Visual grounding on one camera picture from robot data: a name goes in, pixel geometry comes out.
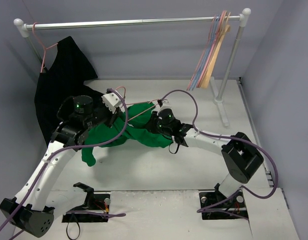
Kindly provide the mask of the green t shirt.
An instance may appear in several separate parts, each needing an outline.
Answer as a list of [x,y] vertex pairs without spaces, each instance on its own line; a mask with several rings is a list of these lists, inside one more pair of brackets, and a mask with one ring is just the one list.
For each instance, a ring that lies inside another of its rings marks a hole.
[[[152,110],[145,112],[139,117],[128,122],[125,132],[115,141],[104,145],[105,148],[115,147],[124,144],[127,140],[136,140],[139,143],[151,148],[168,147],[172,141],[160,134],[153,134],[145,129],[146,123],[149,121]],[[138,110],[128,110],[128,116],[137,114]],[[112,127],[107,127],[101,124],[91,129],[88,138],[85,141],[86,145],[95,145],[102,142],[107,142],[116,137],[122,130],[125,124],[125,114],[122,114],[116,119]]]

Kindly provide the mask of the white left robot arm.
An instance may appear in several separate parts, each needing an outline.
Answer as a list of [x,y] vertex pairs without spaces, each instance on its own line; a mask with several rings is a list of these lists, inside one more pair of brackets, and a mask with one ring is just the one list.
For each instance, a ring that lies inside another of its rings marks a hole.
[[86,95],[70,96],[61,104],[60,124],[52,134],[47,150],[32,176],[13,198],[4,198],[0,210],[6,217],[0,231],[11,224],[37,238],[50,229],[55,218],[76,207],[90,209],[94,189],[77,182],[69,190],[53,192],[58,177],[77,151],[86,145],[88,132],[100,124],[113,124],[126,107],[121,94],[109,89],[99,104]]

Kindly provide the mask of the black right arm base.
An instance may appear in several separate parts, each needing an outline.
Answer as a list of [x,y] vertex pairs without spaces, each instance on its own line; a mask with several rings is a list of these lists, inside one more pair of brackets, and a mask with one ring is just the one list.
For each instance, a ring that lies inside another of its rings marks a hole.
[[241,190],[232,196],[225,197],[218,191],[219,184],[214,190],[199,192],[202,220],[236,220],[249,219],[246,203]]

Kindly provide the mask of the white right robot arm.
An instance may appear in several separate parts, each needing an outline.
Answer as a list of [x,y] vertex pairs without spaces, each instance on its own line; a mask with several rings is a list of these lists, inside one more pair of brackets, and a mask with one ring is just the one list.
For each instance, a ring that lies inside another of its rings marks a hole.
[[179,146],[196,147],[223,157],[229,173],[215,186],[215,200],[221,206],[233,200],[233,193],[247,184],[264,162],[257,148],[233,139],[249,141],[244,133],[238,132],[229,139],[226,136],[209,137],[207,132],[199,132],[191,124],[176,119],[170,108],[154,111],[145,127],[150,133],[170,137]]

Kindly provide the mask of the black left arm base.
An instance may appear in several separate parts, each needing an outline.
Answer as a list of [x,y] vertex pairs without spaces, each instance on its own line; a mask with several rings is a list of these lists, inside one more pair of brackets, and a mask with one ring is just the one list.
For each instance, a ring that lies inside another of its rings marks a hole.
[[84,183],[77,182],[74,188],[83,190],[86,197],[82,204],[72,208],[75,213],[67,213],[62,217],[62,223],[107,223],[108,218],[91,213],[78,213],[78,211],[96,211],[100,213],[109,213],[109,193],[95,193],[94,189]]

